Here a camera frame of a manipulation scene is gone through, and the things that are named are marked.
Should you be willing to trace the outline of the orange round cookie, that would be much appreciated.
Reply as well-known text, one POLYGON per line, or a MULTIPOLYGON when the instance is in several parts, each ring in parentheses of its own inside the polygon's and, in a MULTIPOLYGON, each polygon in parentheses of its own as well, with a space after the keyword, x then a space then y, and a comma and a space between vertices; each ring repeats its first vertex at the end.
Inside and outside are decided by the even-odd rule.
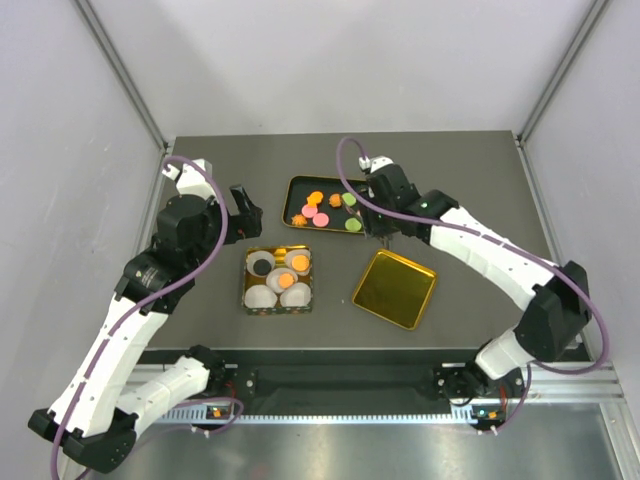
POLYGON ((291 259, 291 267, 296 272, 305 272, 310 267, 310 260, 306 255, 296 255, 291 259))

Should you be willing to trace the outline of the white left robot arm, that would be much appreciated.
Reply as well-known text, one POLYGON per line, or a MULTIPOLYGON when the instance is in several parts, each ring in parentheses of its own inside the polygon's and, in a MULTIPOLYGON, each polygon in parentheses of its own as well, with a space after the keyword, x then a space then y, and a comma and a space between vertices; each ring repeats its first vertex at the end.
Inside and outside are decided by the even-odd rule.
POLYGON ((226 387, 221 358, 196 345, 155 379, 131 393, 124 390, 149 341, 221 248, 262 232, 262 211, 240 185, 231 189, 238 212, 229 213, 206 160, 170 156, 162 173, 175 183, 177 195, 157 214, 149 246, 125 265, 105 320, 69 385, 28 421, 52 445, 53 479, 60 476, 60 456, 85 471, 112 472, 156 420, 193 396, 216 396, 226 387))

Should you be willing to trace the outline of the black sandwich cookie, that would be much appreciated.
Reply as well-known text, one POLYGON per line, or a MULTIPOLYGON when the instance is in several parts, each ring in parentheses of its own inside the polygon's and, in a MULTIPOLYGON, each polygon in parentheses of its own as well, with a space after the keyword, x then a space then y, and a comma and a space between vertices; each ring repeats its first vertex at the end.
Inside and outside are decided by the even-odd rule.
POLYGON ((271 263, 266 259, 258 259, 253 263, 253 273, 258 277, 267 276, 272 269, 271 263))

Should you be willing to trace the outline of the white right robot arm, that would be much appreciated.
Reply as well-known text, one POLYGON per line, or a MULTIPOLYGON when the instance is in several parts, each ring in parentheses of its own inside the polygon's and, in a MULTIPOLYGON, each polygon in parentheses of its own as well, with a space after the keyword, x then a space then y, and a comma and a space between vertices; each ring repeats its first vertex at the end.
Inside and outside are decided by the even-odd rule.
POLYGON ((368 234, 401 233, 447 253, 502 290, 522 311, 519 322, 482 345, 462 373, 471 395, 487 396, 504 377, 532 361, 555 362, 591 314, 568 285, 588 289, 585 269, 570 261, 558 266, 535 263, 514 253, 514 244, 485 227, 459 203, 439 190, 420 194, 403 169, 388 157, 363 157, 359 167, 367 201, 362 212, 368 234))

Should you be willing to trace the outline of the orange flower cookie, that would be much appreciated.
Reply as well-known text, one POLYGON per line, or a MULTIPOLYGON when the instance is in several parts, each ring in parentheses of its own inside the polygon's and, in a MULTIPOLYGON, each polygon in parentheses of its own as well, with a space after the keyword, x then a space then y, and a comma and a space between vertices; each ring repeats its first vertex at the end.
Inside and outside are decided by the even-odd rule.
POLYGON ((296 277, 288 272, 282 273, 278 277, 278 285, 281 289, 286 290, 296 283, 296 277))

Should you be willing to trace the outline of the orange spiky cookie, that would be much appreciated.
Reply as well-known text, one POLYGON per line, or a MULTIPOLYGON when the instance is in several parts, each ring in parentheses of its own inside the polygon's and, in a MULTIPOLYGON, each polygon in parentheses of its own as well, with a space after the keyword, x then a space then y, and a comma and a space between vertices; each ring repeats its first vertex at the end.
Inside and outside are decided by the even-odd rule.
POLYGON ((332 208, 340 208, 342 206, 342 197, 340 194, 333 194, 329 197, 329 205, 332 208))

